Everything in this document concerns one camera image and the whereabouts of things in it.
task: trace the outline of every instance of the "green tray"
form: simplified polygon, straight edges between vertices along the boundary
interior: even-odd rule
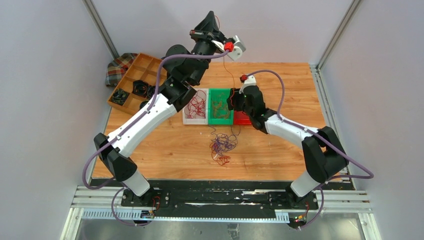
[[[228,109],[230,88],[210,88],[207,124],[233,125],[234,111]]]

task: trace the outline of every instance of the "red wire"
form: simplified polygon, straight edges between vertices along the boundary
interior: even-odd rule
[[[193,98],[188,102],[187,107],[184,109],[185,117],[188,119],[195,119],[199,116],[201,119],[206,118],[206,92],[197,90]]]
[[[158,204],[157,204],[157,207],[156,207],[156,211],[157,211],[157,210],[159,209],[159,206],[161,205],[161,198],[160,198],[160,197],[158,197],[158,196],[155,196],[155,197],[154,197],[154,199],[158,199],[158,200],[157,200],[157,203],[158,203]]]

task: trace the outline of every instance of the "metal corner post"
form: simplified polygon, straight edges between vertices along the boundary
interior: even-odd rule
[[[319,59],[318,64],[316,65],[316,69],[318,72],[320,72],[323,66],[326,64],[326,61],[329,58],[331,52],[333,51],[333,48],[336,46],[340,36],[345,31],[346,27],[348,26],[350,20],[352,19],[361,2],[362,0],[352,0],[352,3],[346,11],[346,14],[338,25],[337,30],[335,31],[334,35],[332,36],[330,42],[327,45],[327,48],[325,49],[324,53]]]
[[[97,29],[100,32],[100,35],[103,37],[104,43],[109,49],[110,54],[112,54],[114,59],[118,58],[119,57],[118,51],[115,48],[114,43],[112,42],[112,39],[109,36],[108,31],[106,30],[105,25],[103,24],[102,19],[100,18],[99,13],[96,10],[96,7],[93,4],[93,1],[82,0],[82,2],[85,4],[88,13],[90,14],[95,25],[97,26]]]

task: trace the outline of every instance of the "wire bundle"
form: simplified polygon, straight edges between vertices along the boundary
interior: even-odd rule
[[[215,138],[211,140],[212,142],[209,145],[211,150],[210,155],[217,164],[224,166],[229,163],[231,159],[230,156],[224,155],[224,153],[233,150],[237,146],[237,136],[240,134],[241,128],[237,134],[234,134],[233,128],[231,127],[231,135],[227,135],[225,133],[214,133],[216,132],[216,128],[213,126],[209,127],[213,128],[210,134],[215,135]]]
[[[206,92],[197,90],[193,98],[188,102],[184,109],[187,119],[205,119],[206,118]]]
[[[221,93],[217,95],[211,104],[212,116],[215,119],[228,119],[230,117],[230,110],[227,106],[227,95]]]

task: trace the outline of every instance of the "white enclosure wall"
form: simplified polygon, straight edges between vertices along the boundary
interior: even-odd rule
[[[423,1],[363,0],[322,71],[384,240],[424,236],[423,20]]]
[[[112,57],[80,0],[0,6],[0,239],[58,239],[109,113]]]
[[[351,0],[93,0],[119,54],[158,58],[168,48],[194,46],[189,31],[209,11],[226,37],[238,35],[247,51],[240,62],[316,64]]]

